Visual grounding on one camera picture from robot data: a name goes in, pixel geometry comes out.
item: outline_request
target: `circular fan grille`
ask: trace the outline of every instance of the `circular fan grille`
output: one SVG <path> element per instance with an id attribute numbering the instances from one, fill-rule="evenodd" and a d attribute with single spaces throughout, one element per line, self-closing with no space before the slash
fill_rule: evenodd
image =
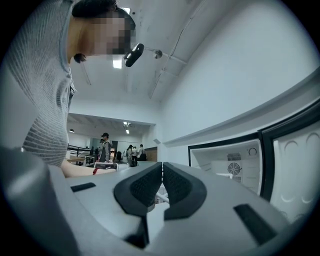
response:
<path id="1" fill-rule="evenodd" d="M 241 168 L 240 168 L 239 164 L 237 164 L 236 162 L 232 162 L 228 166 L 228 172 L 230 174 L 232 174 L 233 176 L 238 175 L 240 173 L 240 170 L 241 170 Z"/>

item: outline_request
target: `red bracelet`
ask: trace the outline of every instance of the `red bracelet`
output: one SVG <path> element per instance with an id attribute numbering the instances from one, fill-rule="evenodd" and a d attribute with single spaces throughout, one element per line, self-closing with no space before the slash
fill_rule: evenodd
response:
<path id="1" fill-rule="evenodd" d="M 99 170 L 99 168 L 95 168 L 94 171 L 93 171 L 93 175 L 96 175 L 98 170 Z"/>

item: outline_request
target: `mini fridge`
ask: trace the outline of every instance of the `mini fridge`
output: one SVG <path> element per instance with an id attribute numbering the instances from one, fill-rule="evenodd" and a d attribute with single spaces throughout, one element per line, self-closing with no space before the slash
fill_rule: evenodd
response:
<path id="1" fill-rule="evenodd" d="M 188 154 L 189 166 L 231 174 L 294 222 L 320 192 L 320 100 L 253 134 L 191 145 Z"/>

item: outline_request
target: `ceiling light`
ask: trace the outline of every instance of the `ceiling light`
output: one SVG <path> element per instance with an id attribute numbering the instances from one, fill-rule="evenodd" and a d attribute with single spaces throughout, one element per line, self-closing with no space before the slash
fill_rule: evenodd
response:
<path id="1" fill-rule="evenodd" d="M 115 69 L 122 69 L 122 59 L 120 60 L 114 60 L 113 61 L 113 67 Z"/>
<path id="2" fill-rule="evenodd" d="M 130 15 L 130 13 L 131 13 L 131 9 L 130 8 L 121 8 L 121 9 L 125 10 L 126 13 Z"/>

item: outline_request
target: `black hair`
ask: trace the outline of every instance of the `black hair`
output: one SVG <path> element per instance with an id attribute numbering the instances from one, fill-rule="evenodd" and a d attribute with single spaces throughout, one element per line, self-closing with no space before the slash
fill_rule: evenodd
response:
<path id="1" fill-rule="evenodd" d="M 134 31 L 136 24 L 132 17 L 122 8 L 118 8 L 116 0 L 81 0 L 72 8 L 72 16 L 75 18 L 91 19 L 101 17 L 108 12 L 118 12 L 120 18 L 130 19 L 130 30 Z M 130 42 L 129 36 L 126 35 L 125 41 Z M 86 61 L 86 56 L 82 53 L 77 53 L 73 56 L 75 62 L 81 63 Z"/>

